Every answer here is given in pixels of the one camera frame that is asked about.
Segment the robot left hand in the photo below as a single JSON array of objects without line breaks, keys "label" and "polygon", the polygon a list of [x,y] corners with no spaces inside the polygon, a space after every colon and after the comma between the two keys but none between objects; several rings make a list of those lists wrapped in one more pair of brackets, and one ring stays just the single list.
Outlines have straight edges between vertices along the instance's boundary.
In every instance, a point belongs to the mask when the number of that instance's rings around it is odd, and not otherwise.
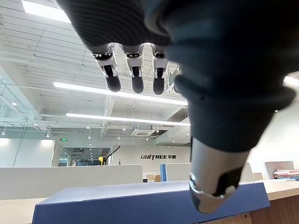
[{"label": "robot left hand", "polygon": [[116,42],[142,43],[179,65],[175,86],[188,101],[189,189],[201,213],[237,190],[243,166],[276,110],[295,91],[299,69],[296,0],[60,0],[94,54]]}]

